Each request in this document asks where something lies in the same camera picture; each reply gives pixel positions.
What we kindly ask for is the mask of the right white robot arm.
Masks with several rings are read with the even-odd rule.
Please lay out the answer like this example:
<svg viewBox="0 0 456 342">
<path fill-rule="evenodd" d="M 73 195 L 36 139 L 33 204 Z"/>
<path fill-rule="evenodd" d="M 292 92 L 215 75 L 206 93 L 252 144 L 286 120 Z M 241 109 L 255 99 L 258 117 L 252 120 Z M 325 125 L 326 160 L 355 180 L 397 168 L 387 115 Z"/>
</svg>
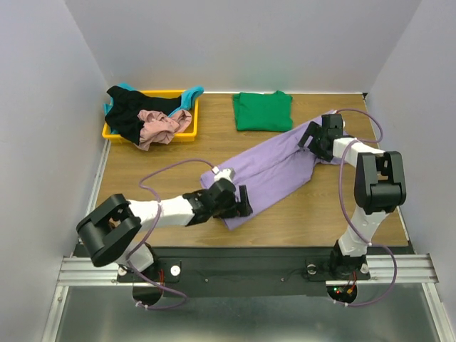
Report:
<svg viewBox="0 0 456 342">
<path fill-rule="evenodd" d="M 339 111 L 322 115 L 320 123 L 310 123 L 298 146 L 326 162 L 340 162 L 339 203 L 348 227 L 323 264 L 326 273 L 333 279 L 366 274 L 366 254 L 373 236 L 385 218 L 406 199 L 402 155 L 397 151 L 379 150 L 345 134 Z M 356 169 L 353 186 L 356 208 L 352 217 L 348 216 L 343 203 L 342 178 L 346 164 Z"/>
</svg>

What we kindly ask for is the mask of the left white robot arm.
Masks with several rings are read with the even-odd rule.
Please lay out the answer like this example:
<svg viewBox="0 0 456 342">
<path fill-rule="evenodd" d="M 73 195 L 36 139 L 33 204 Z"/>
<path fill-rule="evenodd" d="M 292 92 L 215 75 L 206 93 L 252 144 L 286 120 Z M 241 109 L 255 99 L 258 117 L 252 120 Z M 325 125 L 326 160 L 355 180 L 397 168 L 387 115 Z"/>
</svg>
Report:
<svg viewBox="0 0 456 342">
<path fill-rule="evenodd" d="M 237 187 L 221 178 L 208 189 L 161 201 L 136 201 L 114 194 L 83 218 L 76 231 L 93 266 L 116 263 L 149 281 L 157 276 L 159 264 L 149 247 L 134 242 L 138 232 L 168 226 L 189 227 L 211 218 L 248 217 L 252 213 L 247 187 Z"/>
</svg>

